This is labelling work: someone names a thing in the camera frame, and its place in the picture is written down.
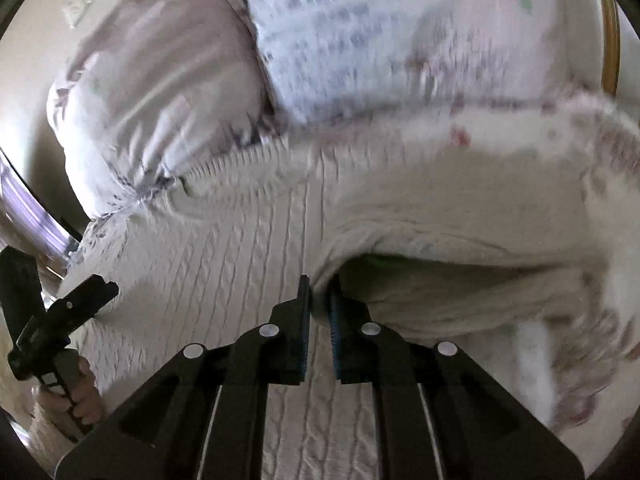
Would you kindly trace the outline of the person's left hand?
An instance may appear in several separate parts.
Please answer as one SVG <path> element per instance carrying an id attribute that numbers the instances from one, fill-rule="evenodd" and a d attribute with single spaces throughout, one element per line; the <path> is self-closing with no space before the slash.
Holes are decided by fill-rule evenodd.
<path id="1" fill-rule="evenodd" d="M 39 386 L 34 393 L 35 400 L 50 417 L 73 415 L 83 425 L 94 426 L 105 418 L 104 404 L 96 388 L 96 376 L 83 356 L 78 356 L 78 370 L 79 378 L 69 398 Z"/>

